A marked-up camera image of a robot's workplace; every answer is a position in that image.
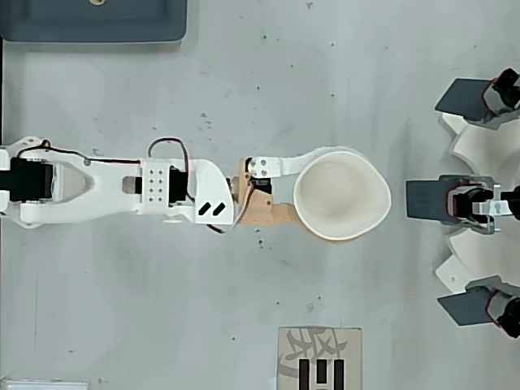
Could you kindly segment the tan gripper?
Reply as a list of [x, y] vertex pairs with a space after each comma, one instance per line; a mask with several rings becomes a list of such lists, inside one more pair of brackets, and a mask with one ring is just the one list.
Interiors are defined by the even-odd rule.
[[291, 203], [273, 205], [270, 179], [299, 174], [316, 158], [334, 151], [337, 146], [324, 146], [295, 157], [242, 158], [236, 177], [236, 203], [238, 224], [267, 225], [301, 223], [296, 207]]

